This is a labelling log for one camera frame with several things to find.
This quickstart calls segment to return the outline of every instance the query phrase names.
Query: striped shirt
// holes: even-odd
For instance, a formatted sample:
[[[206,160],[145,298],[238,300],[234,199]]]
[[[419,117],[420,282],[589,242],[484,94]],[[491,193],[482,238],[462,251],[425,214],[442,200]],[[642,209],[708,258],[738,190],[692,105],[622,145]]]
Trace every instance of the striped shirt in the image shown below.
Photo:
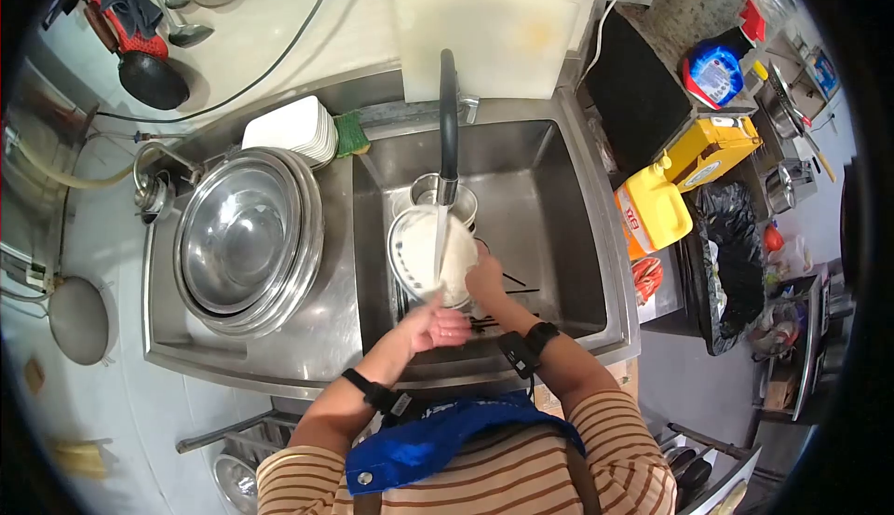
[[[676,482],[628,394],[597,393],[568,420],[587,448],[603,513],[673,513]],[[503,428],[464,445],[442,472],[385,491],[381,512],[582,513],[565,448],[565,438],[548,424]],[[352,513],[353,505],[341,455],[307,445],[284,449],[261,463],[257,498],[258,515],[341,515]]]

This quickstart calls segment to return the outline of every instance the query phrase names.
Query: yellow detergent bottle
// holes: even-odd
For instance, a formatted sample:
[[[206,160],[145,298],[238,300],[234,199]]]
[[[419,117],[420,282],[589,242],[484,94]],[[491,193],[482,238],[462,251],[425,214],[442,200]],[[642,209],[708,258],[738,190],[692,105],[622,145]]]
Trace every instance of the yellow detergent bottle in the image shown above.
[[[679,189],[664,177],[670,164],[665,152],[657,163],[631,175],[615,191],[630,260],[666,248],[692,230],[692,217]]]

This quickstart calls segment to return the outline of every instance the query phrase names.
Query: gray towel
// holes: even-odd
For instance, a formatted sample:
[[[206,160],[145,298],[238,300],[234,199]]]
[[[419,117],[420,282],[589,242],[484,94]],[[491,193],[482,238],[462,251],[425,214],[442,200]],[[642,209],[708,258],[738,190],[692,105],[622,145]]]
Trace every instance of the gray towel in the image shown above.
[[[105,11],[111,8],[118,17],[128,38],[133,38],[139,29],[140,34],[146,40],[152,39],[156,34],[156,26],[162,20],[162,10],[156,7],[150,0],[101,0],[99,9]]]

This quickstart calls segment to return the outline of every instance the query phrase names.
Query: green sponge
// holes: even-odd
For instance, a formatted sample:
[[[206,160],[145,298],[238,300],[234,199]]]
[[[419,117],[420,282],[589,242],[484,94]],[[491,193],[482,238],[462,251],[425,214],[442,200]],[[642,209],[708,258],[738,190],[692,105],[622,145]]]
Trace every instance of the green sponge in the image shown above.
[[[332,120],[335,121],[335,130],[338,131],[336,158],[352,154],[365,154],[369,150],[369,139],[366,138],[360,127],[360,112],[358,110],[337,115]]]

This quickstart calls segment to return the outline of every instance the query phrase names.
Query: stainless steel sink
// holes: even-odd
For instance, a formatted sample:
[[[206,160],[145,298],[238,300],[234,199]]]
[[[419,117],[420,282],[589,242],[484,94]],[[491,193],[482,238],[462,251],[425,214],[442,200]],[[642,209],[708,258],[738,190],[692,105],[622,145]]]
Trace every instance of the stainless steel sink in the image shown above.
[[[353,158],[354,254],[364,352],[405,313],[385,253],[392,204],[419,175],[439,168],[440,153],[434,129],[374,141],[367,154]],[[556,122],[461,127],[460,174],[460,183],[478,197],[475,237],[502,263],[505,290],[575,337],[605,330],[596,244]],[[493,330],[478,332],[462,349],[420,354],[416,363],[499,355],[493,335]]]
[[[436,114],[408,115],[411,107],[402,103],[386,108],[364,124],[372,141],[367,154],[335,160],[316,174],[325,217],[320,275],[306,305],[280,331],[238,343],[203,331],[170,280],[178,215],[149,230],[147,360],[225,385],[313,398],[394,327],[412,304],[386,260],[392,202],[420,174],[437,171],[440,142]],[[603,364],[637,355],[620,217],[570,92],[483,102],[476,123],[460,128],[459,170],[478,197],[475,235],[503,264],[505,289]],[[178,198],[175,213],[188,198]],[[496,334],[486,326],[464,347],[419,354],[400,385],[524,386],[499,353]]]

